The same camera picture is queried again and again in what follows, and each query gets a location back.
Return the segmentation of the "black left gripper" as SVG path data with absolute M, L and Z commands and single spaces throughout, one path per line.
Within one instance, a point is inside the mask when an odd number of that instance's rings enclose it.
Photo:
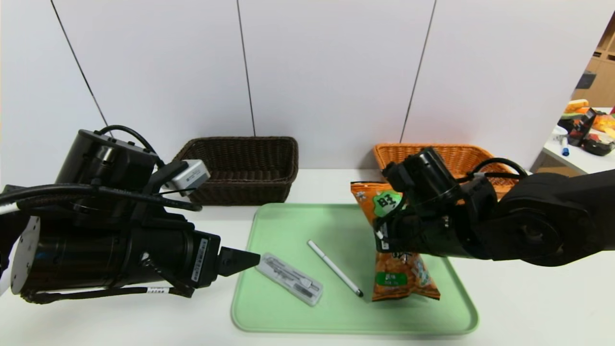
M 260 254 L 246 250 L 222 246 L 218 254 L 220 240 L 189 227 L 136 228 L 132 231 L 132 282 L 163 281 L 160 274 L 141 263 L 143 254 L 148 254 L 158 269 L 195 289 L 209 286 L 217 275 L 229 277 L 259 265 Z

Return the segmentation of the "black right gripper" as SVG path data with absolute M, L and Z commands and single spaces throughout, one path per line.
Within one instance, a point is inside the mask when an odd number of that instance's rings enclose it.
M 373 224 L 376 249 L 381 253 L 415 252 L 423 232 L 423 221 L 415 214 L 389 213 Z

